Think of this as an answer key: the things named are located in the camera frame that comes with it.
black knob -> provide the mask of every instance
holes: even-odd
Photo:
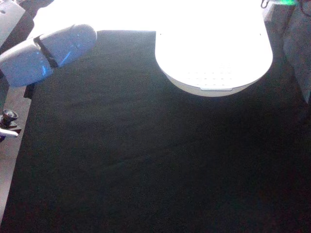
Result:
[[[16,120],[17,118],[18,118],[18,115],[16,112],[14,112],[10,109],[4,109],[2,112],[1,123],[3,125],[10,125],[11,122]]]

black tablecloth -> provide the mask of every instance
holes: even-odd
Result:
[[[221,98],[171,84],[155,32],[99,32],[35,87],[1,232],[305,230],[306,105],[267,28],[271,69]]]

gray fabric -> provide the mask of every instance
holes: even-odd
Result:
[[[311,14],[311,3],[304,4],[306,13]],[[295,76],[308,102],[311,89],[311,17],[303,15],[297,6],[284,35],[284,52],[295,69]]]

black fabric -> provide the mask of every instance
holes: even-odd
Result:
[[[155,32],[99,32],[34,89],[1,232],[307,231],[307,106],[267,28],[271,69],[222,98],[171,84]]]

gray floor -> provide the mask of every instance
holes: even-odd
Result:
[[[14,166],[28,116],[31,100],[23,97],[25,87],[10,88],[4,108],[16,111],[19,115],[16,123],[22,128],[18,138],[5,139],[0,143],[0,222],[11,185]]]

